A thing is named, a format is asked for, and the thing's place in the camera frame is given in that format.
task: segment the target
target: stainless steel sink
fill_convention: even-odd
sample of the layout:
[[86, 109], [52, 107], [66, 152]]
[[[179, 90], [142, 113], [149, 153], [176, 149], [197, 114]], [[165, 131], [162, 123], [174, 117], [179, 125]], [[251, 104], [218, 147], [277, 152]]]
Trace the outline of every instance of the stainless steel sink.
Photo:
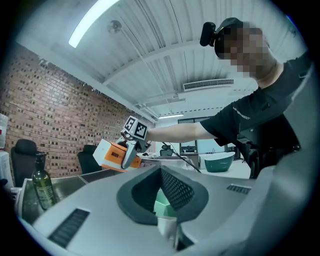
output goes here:
[[[53, 178], [51, 181], [57, 202], [60, 202], [86, 184], [79, 176]], [[25, 179], [23, 182], [17, 208], [18, 215], [29, 224], [32, 224], [44, 212], [37, 199], [31, 179]]]

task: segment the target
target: white countertop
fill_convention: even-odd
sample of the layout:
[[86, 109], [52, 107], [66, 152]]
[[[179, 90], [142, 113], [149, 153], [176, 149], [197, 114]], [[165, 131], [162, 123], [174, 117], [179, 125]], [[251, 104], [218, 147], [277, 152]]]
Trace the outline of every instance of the white countertop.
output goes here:
[[208, 172], [207, 169], [200, 169], [200, 172], [205, 175], [214, 175], [228, 178], [249, 179], [250, 167], [243, 160], [235, 160], [232, 162], [228, 171], [225, 172]]

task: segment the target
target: ceiling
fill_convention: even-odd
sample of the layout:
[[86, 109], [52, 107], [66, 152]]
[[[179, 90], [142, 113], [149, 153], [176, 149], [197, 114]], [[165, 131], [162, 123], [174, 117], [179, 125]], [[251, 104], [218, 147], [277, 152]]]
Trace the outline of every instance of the ceiling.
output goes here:
[[[306, 50], [285, 15], [267, 0], [120, 0], [73, 48], [70, 36], [95, 2], [47, 0], [16, 40], [151, 121], [181, 112], [211, 116], [257, 88], [218, 60], [213, 48], [200, 46], [204, 22], [217, 27], [229, 17], [253, 22], [283, 62]], [[110, 32], [112, 21], [121, 24], [119, 32]], [[225, 78], [235, 78], [234, 84], [183, 93], [185, 83]]]

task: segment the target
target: soap bottle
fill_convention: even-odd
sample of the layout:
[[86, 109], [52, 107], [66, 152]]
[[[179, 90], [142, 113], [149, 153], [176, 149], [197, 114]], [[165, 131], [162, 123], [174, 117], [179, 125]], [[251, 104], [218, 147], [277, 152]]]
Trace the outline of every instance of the soap bottle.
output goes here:
[[41, 208], [46, 211], [57, 203], [50, 175], [45, 171], [45, 153], [36, 154], [32, 183]]

